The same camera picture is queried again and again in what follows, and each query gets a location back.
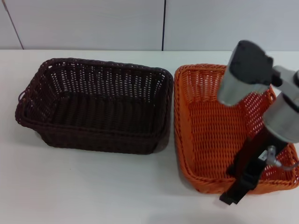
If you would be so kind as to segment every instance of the white tabletop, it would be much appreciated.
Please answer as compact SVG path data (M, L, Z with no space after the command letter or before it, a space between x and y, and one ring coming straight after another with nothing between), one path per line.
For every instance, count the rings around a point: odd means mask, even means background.
M184 64L227 64L230 54L0 51L0 223L297 223L299 188L245 196L237 206L219 202L219 195L195 191L178 169L173 121L165 150L151 155L130 155L49 147L33 130L18 125L14 119L18 95L39 65L53 57L136 63L165 68L174 74ZM299 52L269 52L269 55L274 57L275 64L299 69Z

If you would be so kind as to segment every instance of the white wall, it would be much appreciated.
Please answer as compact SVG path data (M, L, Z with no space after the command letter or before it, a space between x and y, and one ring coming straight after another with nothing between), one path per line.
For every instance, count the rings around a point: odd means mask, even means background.
M0 2L0 49L21 49L14 27Z
M167 0L165 50L299 50L298 0Z
M161 50L163 0L6 0L25 49Z

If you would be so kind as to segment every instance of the orange wicker basket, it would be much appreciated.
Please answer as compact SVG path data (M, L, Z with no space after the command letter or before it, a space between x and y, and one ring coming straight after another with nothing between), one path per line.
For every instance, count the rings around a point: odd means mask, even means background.
M223 193L235 178L226 174L247 137L263 127L263 113L275 94L249 94L238 105L226 107L217 101L217 90L226 66L186 65L175 73L175 137L180 167L194 188L202 193ZM278 159L287 166L298 161L293 144ZM283 171L267 166L255 190L263 194L298 186L299 168Z

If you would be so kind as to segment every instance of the basket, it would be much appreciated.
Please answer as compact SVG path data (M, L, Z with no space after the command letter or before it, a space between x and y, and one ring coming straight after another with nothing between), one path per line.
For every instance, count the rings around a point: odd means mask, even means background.
M49 146L150 154L170 128L172 90L161 68L54 58L19 98L15 118Z
M217 101L217 90L226 66L186 65L178 68L174 81L175 140L180 167L186 179L202 193L223 193L235 178L226 170L247 137L263 128L263 113L275 94L249 94L238 105ZM278 155L286 166L298 161L293 144ZM263 194L298 186L299 168L283 171L267 166L258 186L250 193Z

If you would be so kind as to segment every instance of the brown wicker basket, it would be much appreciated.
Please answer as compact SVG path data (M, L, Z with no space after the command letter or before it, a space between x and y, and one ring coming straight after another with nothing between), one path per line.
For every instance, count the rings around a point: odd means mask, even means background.
M263 128L263 113L275 100L270 88L262 95L249 94L238 105L227 107L217 101L217 90L226 66L185 65L178 68L174 82L175 137L180 167L185 177L202 193L223 193L235 178L226 170L247 137ZM285 166L298 161L293 144L278 160ZM263 194L293 189L299 185L299 168L284 171L267 166L258 186Z
M50 146L150 154L170 128L172 90L161 68L54 58L19 98L15 118Z

